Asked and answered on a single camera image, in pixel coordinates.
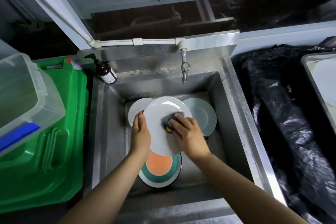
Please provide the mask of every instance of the black plastic sheet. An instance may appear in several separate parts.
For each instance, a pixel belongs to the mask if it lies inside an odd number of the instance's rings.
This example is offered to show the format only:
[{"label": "black plastic sheet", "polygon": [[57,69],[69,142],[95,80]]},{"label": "black plastic sheet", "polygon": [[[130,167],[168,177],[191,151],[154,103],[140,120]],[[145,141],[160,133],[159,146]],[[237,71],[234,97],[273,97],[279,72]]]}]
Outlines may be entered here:
[{"label": "black plastic sheet", "polygon": [[233,58],[288,206],[310,223],[336,223],[336,139],[300,60],[330,51],[280,45]]}]

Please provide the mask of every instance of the person's left hand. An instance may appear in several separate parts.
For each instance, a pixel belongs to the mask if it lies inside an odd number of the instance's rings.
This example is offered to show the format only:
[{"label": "person's left hand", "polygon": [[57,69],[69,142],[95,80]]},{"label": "person's left hand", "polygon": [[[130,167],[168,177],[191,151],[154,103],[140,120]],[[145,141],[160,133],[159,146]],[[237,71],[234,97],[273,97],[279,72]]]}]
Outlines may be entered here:
[{"label": "person's left hand", "polygon": [[147,128],[146,118],[143,113],[143,111],[139,112],[134,118],[129,153],[138,155],[145,162],[149,155],[151,134]]}]

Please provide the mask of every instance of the sink basin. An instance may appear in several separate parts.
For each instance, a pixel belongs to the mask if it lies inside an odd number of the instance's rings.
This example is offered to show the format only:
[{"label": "sink basin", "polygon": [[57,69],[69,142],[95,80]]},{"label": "sink basin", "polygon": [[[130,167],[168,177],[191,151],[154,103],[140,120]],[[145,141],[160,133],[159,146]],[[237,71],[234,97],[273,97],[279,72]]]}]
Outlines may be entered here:
[{"label": "sink basin", "polygon": [[[96,186],[130,148],[127,114],[144,97],[201,98],[216,111],[217,125],[209,136],[210,151],[278,200],[284,202],[232,63],[227,59],[193,64],[188,83],[182,84],[179,66],[119,73],[119,82],[93,82],[90,139],[92,163],[89,189]],[[182,153],[178,178],[165,188],[151,188],[137,177],[116,222],[164,221],[182,223],[209,218],[239,221],[218,191]]]}]

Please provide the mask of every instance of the person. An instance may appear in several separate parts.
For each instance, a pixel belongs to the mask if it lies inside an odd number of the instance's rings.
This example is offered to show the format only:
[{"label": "person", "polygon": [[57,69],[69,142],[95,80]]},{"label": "person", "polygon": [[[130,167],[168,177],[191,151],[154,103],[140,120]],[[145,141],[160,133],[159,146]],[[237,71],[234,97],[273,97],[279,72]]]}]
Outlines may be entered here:
[{"label": "person", "polygon": [[[185,154],[199,167],[245,224],[307,224],[279,201],[211,154],[203,134],[192,118],[175,115],[174,136]],[[143,111],[134,119],[128,155],[88,195],[75,205],[59,224],[112,223],[117,216],[151,145]]]}]

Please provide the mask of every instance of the person's right arm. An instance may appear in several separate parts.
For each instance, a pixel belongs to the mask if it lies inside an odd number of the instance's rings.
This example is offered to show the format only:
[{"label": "person's right arm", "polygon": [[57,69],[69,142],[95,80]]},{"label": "person's right arm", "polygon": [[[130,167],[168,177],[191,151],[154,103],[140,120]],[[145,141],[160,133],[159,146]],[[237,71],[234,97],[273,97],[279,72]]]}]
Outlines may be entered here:
[{"label": "person's right arm", "polygon": [[203,134],[192,118],[175,115],[184,126],[170,120],[180,148],[199,167],[244,224],[307,224],[279,201],[211,154]]}]

